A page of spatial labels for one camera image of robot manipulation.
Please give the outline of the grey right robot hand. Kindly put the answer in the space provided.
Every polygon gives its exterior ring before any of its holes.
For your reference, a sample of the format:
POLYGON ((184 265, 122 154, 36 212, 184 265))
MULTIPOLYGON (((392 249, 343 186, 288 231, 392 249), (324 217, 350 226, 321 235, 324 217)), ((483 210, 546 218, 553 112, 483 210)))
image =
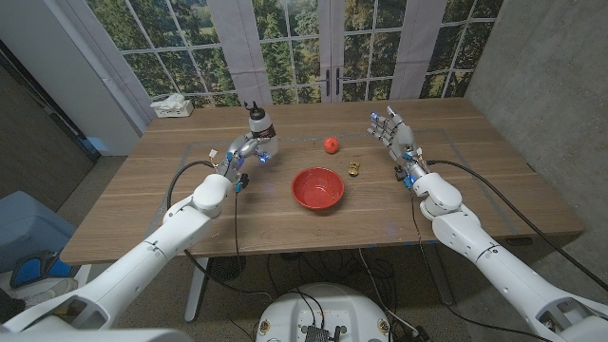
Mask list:
POLYGON ((411 190, 413 184, 428 173, 428 167, 411 127, 390 106, 387 112, 387 117, 375 112, 370 114, 368 132, 388 149, 396 162, 395 178, 411 190))

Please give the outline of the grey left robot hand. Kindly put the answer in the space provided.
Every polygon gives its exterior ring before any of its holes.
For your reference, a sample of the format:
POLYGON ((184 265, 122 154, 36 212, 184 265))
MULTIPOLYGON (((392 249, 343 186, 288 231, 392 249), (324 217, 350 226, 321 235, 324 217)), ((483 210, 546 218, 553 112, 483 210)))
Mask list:
POLYGON ((256 157, 267 162, 278 152, 278 137, 255 138, 252 133, 237 137, 229 146, 224 160, 218 166, 218 173, 236 184, 240 179, 239 169, 245 160, 256 157))

